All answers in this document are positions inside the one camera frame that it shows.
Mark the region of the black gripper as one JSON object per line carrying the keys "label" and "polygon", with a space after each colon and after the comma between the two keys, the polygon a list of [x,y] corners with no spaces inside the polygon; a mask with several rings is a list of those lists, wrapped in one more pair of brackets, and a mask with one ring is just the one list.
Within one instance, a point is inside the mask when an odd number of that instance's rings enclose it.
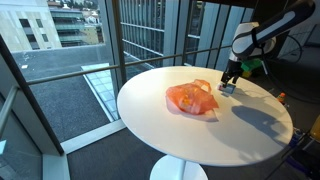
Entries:
{"label": "black gripper", "polygon": [[235,62],[232,60],[228,61],[226,70],[224,74],[221,77],[221,84],[223,86],[227,85],[228,81],[232,80],[233,84],[236,84],[239,77],[242,75],[243,69],[241,68],[242,63],[241,62]]}

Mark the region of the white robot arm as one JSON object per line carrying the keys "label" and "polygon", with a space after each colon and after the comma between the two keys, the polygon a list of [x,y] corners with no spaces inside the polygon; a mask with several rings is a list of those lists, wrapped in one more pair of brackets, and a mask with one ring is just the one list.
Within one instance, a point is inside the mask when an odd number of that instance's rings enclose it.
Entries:
{"label": "white robot arm", "polygon": [[270,52],[275,46],[275,37],[294,27],[319,22],[319,0],[297,0],[287,9],[269,20],[241,23],[238,25],[232,41],[232,50],[221,85],[236,83],[241,75],[241,62],[248,57]]}

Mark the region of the blue robot base cart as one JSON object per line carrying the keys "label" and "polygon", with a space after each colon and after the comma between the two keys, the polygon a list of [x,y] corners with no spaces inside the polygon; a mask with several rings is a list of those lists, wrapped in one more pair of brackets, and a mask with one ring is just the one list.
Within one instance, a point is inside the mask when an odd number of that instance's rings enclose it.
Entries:
{"label": "blue robot base cart", "polygon": [[294,129],[289,142],[289,154],[285,158],[285,162],[304,173],[308,180],[320,180],[320,159],[307,151],[307,148],[314,142],[312,139],[305,144],[304,141],[308,138],[308,133],[297,128]]}

